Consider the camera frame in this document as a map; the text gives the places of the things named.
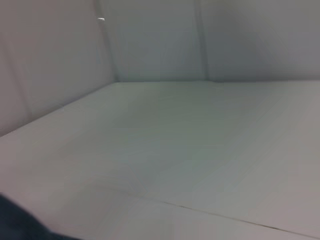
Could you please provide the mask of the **teal blue shirt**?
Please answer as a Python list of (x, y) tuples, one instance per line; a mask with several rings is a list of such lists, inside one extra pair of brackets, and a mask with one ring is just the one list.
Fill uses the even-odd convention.
[(30, 213), (0, 194), (0, 240), (80, 240), (49, 230)]

